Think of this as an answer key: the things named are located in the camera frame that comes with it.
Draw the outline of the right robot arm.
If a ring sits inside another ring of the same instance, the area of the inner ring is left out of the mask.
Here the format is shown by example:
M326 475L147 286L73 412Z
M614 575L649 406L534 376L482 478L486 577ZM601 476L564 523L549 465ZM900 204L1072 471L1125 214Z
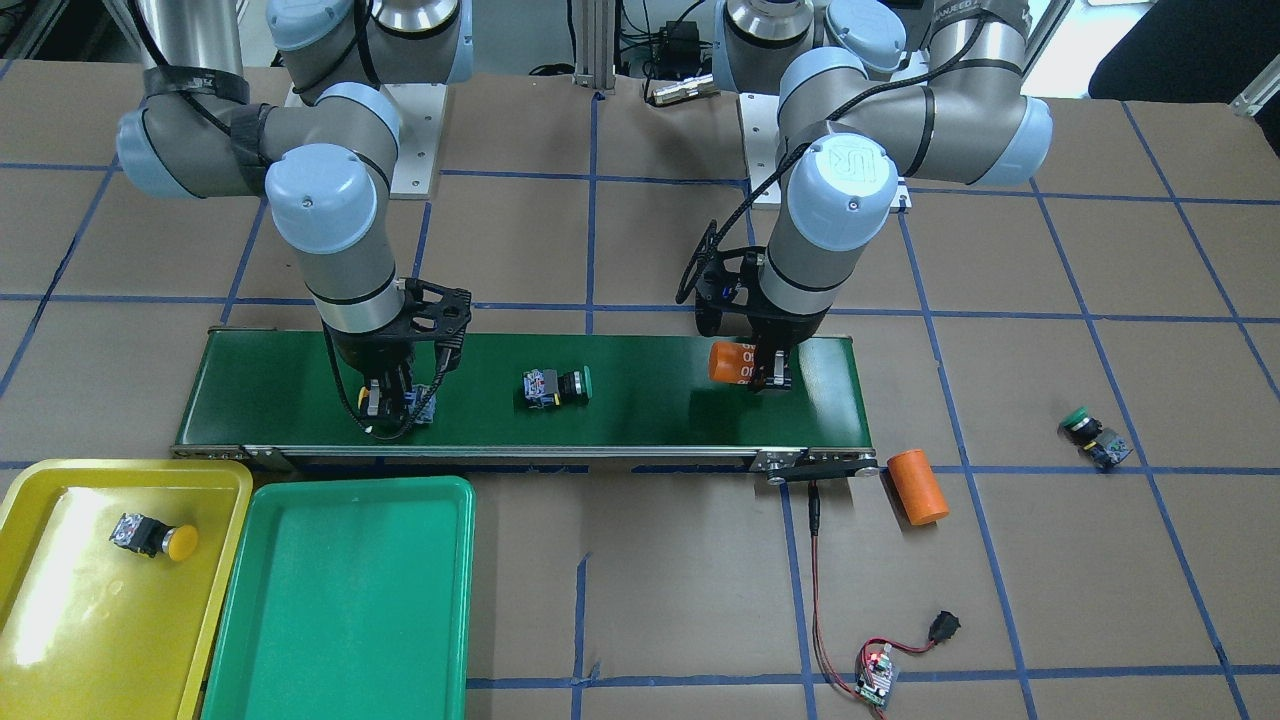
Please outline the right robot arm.
M323 322L340 404L379 439L426 420L454 370L470 292L398 274L387 233L401 113L389 83L453 85L474 63L468 1L270 1L301 105L255 102L232 1L128 1L143 97L116 132L129 181L161 199L264 199Z

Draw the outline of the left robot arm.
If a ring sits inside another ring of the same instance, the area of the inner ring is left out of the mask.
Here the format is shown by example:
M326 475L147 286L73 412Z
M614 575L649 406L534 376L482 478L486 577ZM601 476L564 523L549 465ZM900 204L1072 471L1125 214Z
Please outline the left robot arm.
M882 1L721 1L713 81L778 99L776 169L710 222L676 302L713 338L713 380L788 389L899 201L899 181L1021 184L1044 161L1048 105L1024 95L1025 1L923 1L920 41Z

